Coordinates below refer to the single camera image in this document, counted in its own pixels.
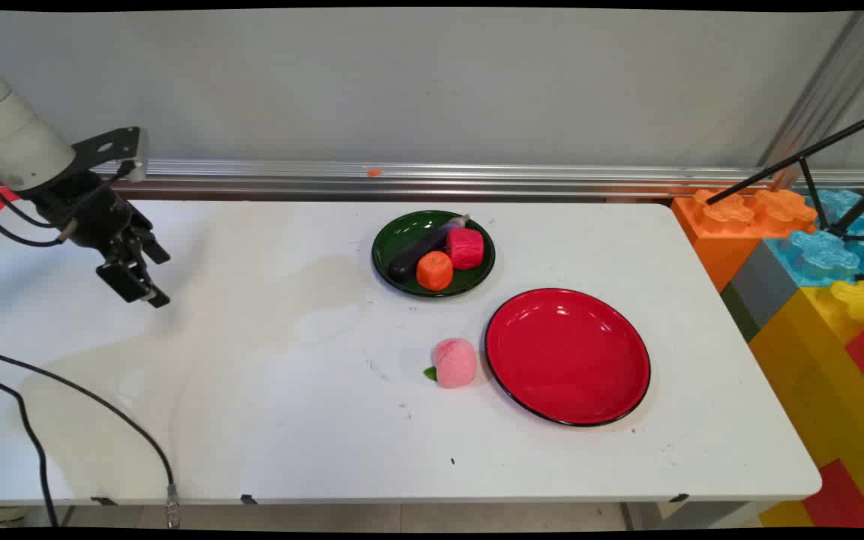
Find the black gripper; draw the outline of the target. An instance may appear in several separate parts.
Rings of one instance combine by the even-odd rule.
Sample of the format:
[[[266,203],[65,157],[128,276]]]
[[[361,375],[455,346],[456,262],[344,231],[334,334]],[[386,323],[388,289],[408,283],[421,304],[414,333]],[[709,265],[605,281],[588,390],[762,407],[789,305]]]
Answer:
[[[34,204],[46,229],[63,232],[74,221],[76,228],[66,240],[105,257],[96,274],[125,302],[163,308],[171,298],[152,280],[142,251],[158,266],[171,256],[144,214],[111,188],[113,182],[97,173],[79,172],[21,190],[19,197]]]

